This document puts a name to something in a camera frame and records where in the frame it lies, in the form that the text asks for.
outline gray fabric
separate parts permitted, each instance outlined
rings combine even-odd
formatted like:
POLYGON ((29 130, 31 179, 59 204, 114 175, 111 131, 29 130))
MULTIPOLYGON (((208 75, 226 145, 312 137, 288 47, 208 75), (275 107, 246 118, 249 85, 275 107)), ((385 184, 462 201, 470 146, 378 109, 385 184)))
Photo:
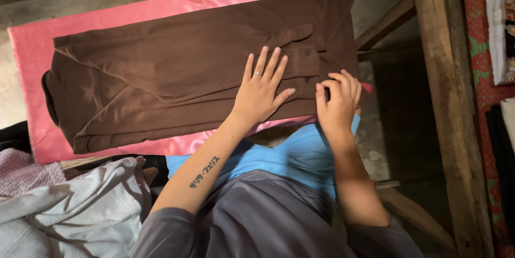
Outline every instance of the gray fabric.
POLYGON ((128 257, 141 228, 137 163, 0 198, 0 257, 128 257))
POLYGON ((423 257, 401 228, 329 225, 329 196, 264 170, 216 189, 195 217, 165 208, 143 223, 131 257, 423 257))

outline pink patterned fabric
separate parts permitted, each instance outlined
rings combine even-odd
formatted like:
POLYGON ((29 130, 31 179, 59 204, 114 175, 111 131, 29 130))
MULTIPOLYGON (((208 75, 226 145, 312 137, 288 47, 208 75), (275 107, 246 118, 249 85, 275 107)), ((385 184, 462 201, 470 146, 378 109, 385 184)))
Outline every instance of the pink patterned fabric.
MULTIPOLYGON (((41 76, 50 69, 52 62, 54 37, 249 1, 255 0, 148 0, 9 28, 14 58, 25 97, 31 146, 36 161, 46 164, 88 156, 113 156, 127 153, 183 156, 193 153, 214 132, 210 130, 159 141, 146 141, 84 155, 73 154, 61 130, 53 124, 48 115, 41 87, 41 76)), ((273 126, 307 124, 315 120, 313 116, 305 116, 269 121, 259 124, 249 134, 273 126)))
POLYGON ((0 196, 11 197, 40 186, 66 182, 59 163, 40 165, 28 153, 8 148, 0 152, 0 196))

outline white cloth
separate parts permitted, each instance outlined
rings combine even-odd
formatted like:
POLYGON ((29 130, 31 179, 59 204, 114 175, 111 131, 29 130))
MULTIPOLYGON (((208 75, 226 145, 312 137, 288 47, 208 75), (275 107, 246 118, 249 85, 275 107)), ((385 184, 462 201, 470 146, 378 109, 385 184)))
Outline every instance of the white cloth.
POLYGON ((137 163, 0 198, 0 257, 128 257, 141 228, 137 163))
POLYGON ((501 110, 503 112, 504 124, 512 142, 512 148, 515 150, 515 98, 507 98, 501 101, 501 110))
POLYGON ((506 63, 506 8, 504 0, 486 0, 488 19, 488 45, 492 59, 493 82, 495 85, 507 83, 506 63))

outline concrete floor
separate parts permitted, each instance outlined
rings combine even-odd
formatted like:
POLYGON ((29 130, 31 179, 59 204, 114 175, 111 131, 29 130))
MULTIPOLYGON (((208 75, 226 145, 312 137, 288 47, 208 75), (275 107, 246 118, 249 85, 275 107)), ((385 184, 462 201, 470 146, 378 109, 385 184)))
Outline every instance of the concrete floor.
MULTIPOLYGON (((143 0, 25 0, 0 5, 0 128, 26 119, 7 27, 143 0)), ((359 36, 399 0, 356 0, 354 33, 359 36)), ((365 167, 376 181, 397 180, 398 190, 419 203, 450 233, 447 193, 416 18, 377 47, 406 46, 360 55, 362 78, 375 86, 363 106, 356 135, 365 167)), ((453 256, 402 218, 427 256, 453 256)))

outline wooden leg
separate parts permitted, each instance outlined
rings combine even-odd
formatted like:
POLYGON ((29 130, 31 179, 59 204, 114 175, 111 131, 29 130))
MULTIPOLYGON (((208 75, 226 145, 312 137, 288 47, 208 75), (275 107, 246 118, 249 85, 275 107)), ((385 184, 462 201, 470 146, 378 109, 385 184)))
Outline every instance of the wooden leg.
POLYGON ((358 51, 370 50, 377 42, 417 14, 415 0, 401 0, 386 15, 356 39, 358 51))
POLYGON ((381 201, 415 227, 433 237, 445 248, 455 250, 454 239, 421 206, 402 195, 394 188, 378 189, 381 201))
POLYGON ((447 194, 460 257, 493 257, 486 191, 471 110, 470 70, 460 61, 448 0, 415 0, 447 194))

